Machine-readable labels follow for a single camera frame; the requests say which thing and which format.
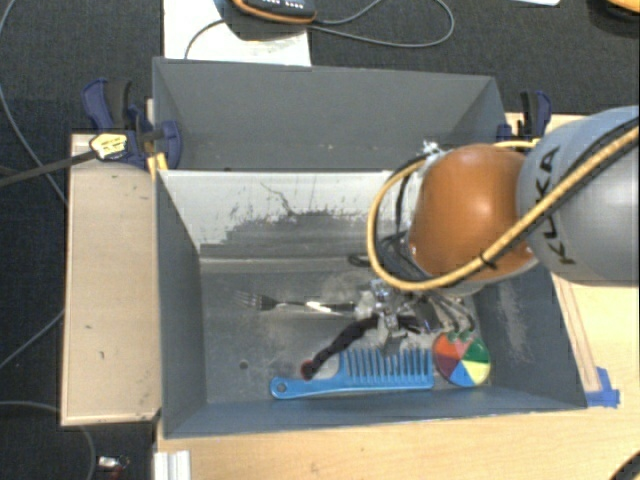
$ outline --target metal fork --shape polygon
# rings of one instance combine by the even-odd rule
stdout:
[[[326,313],[333,315],[348,315],[353,313],[356,304],[354,302],[343,302],[338,304],[327,304],[314,300],[308,301],[280,301],[267,295],[258,293],[236,291],[233,300],[239,306],[256,311],[271,311],[272,309],[284,308],[286,306],[298,306],[305,311],[311,310],[314,313]]]

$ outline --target yellow cable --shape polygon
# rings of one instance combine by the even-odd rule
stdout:
[[[528,140],[503,140],[502,142],[496,142],[494,146],[499,148],[524,148],[524,149],[532,149],[535,148],[537,141]]]
[[[502,252],[502,250],[505,249],[513,239],[523,233],[536,221],[536,219],[538,219],[545,211],[547,211],[553,204],[555,204],[556,201],[564,196],[573,186],[575,186],[586,176],[588,176],[604,160],[637,140],[638,127],[636,126],[629,132],[625,133],[622,137],[611,142],[600,151],[595,153],[593,156],[591,156],[588,160],[577,167],[571,174],[569,174],[564,180],[558,183],[558,185],[551,192],[549,192],[543,199],[541,199],[538,204],[531,208],[511,228],[503,233],[493,244],[485,249],[485,251],[481,254],[482,258],[475,258],[466,265],[463,265],[462,267],[459,267],[439,277],[428,279],[426,281],[416,282],[399,279],[389,274],[389,272],[387,272],[384,267],[382,267],[375,247],[375,228],[378,209],[380,208],[380,204],[382,203],[384,196],[393,185],[395,185],[401,179],[414,173],[424,164],[425,160],[419,160],[389,178],[374,197],[371,208],[369,209],[369,215],[367,217],[367,255],[369,256],[371,268],[386,283],[393,286],[394,288],[403,291],[435,290],[437,288],[450,286],[458,281],[461,281],[469,277],[471,274],[474,274],[477,270],[481,269],[483,266],[485,266],[486,263],[489,263],[494,258],[496,258],[498,254]]]

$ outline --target blue comb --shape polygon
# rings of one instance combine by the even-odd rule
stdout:
[[[340,366],[328,379],[274,377],[270,389],[274,398],[291,400],[334,393],[408,391],[433,387],[431,351],[403,350],[384,357],[380,350],[357,349],[340,353]]]

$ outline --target gray bin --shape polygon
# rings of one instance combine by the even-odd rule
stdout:
[[[356,296],[371,273],[346,255],[364,250],[382,169],[425,139],[491,140],[504,120],[492,79],[158,59],[154,102],[156,120],[177,119],[185,140],[180,169],[156,183],[165,437],[586,407],[542,268],[468,300],[493,357],[490,381],[475,389],[438,382],[421,393],[276,401],[270,378],[295,375],[346,322],[232,302],[238,289]],[[390,224],[391,208],[382,215]]]

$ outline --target black cable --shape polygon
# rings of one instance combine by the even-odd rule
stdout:
[[[17,174],[13,174],[11,176],[0,179],[0,188],[8,187],[9,185],[13,185],[14,183],[18,183],[20,181],[36,178],[38,176],[42,176],[43,174],[59,171],[60,169],[66,169],[68,167],[76,164],[81,164],[88,160],[94,160],[95,158],[96,154],[93,150],[91,150],[86,151],[85,153],[81,153],[80,155],[72,156],[70,158],[58,160],[57,162],[51,162],[50,164],[36,167],[35,169],[18,172]]]
[[[351,23],[357,20],[358,18],[360,18],[361,16],[363,16],[364,14],[366,14],[367,12],[369,12],[372,8],[376,7],[377,5],[380,5],[384,1],[385,0],[374,0],[372,3],[367,5],[364,9],[362,9],[361,11],[358,11],[353,16],[349,16],[347,18],[342,18],[339,20],[315,20],[313,23],[316,23],[317,25],[322,25],[322,26],[319,27],[317,25],[309,25],[308,28],[311,30],[316,30],[318,32],[324,32],[325,34],[333,34],[336,36],[345,37],[347,39],[353,39],[355,41],[360,41],[363,43],[375,44],[379,46],[390,46],[392,48],[407,48],[407,49],[429,48],[431,46],[437,46],[439,44],[444,43],[453,34],[453,30],[456,25],[456,20],[449,6],[445,4],[442,0],[433,0],[433,1],[436,2],[447,13],[447,17],[449,18],[449,30],[447,30],[447,32],[439,39],[434,39],[432,41],[427,41],[425,43],[397,43],[395,41],[384,41],[381,39],[374,39],[371,37],[349,34],[347,32],[340,32],[338,30],[327,28],[327,27],[335,27],[335,26]]]
[[[313,359],[302,363],[300,367],[302,378],[311,380],[315,374],[318,373],[320,367],[326,363],[331,356],[345,351],[353,342],[362,338],[365,332],[370,329],[375,329],[378,326],[378,318],[378,315],[373,315],[363,320],[357,320],[345,327],[328,347],[323,348],[313,356]],[[400,327],[412,331],[420,327],[418,319],[408,315],[398,315],[398,324]]]
[[[640,478],[640,450],[616,471],[611,480],[638,480]]]
[[[204,27],[202,27],[200,30],[198,30],[193,37],[191,38],[191,40],[189,41],[189,44],[187,45],[186,49],[184,50],[184,57],[182,57],[183,60],[189,60],[189,52],[191,51],[191,47],[193,46],[193,44],[198,40],[198,38],[204,34],[207,30],[213,28],[213,27],[217,27],[218,25],[224,23],[223,19],[218,19],[215,21],[212,21],[211,23],[209,23],[208,25],[205,25]]]

